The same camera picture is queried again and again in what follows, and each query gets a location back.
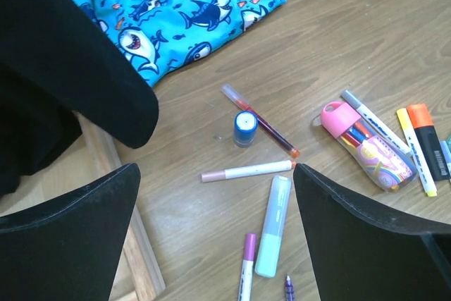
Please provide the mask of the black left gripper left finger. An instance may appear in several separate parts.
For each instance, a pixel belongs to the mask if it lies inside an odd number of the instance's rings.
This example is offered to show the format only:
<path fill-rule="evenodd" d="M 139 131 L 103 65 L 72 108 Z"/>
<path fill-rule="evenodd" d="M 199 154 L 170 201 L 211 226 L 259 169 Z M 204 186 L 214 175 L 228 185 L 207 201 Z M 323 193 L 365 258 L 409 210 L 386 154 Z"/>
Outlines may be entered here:
<path fill-rule="evenodd" d="M 1 299 L 107 300 L 139 186 L 126 164 L 1 217 Z"/>

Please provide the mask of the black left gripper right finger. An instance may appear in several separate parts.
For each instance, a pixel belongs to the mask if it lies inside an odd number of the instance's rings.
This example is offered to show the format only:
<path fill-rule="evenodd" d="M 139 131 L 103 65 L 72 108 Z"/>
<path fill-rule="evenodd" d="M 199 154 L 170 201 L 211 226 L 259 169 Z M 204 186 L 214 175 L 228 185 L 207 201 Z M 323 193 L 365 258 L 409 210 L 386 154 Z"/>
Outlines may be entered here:
<path fill-rule="evenodd" d="M 394 209 L 306 164 L 293 180 L 321 300 L 449 300 L 450 225 Z"/>

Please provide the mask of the pink lid pen tube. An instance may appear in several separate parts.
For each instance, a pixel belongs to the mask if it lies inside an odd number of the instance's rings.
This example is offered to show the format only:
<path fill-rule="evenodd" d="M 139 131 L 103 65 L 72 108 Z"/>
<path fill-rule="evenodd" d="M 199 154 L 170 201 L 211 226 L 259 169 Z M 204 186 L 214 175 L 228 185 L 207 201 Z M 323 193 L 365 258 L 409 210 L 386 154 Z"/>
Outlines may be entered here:
<path fill-rule="evenodd" d="M 347 102 L 325 105 L 312 125 L 323 127 L 386 192 L 397 191 L 418 177 L 414 162 L 390 145 Z"/>

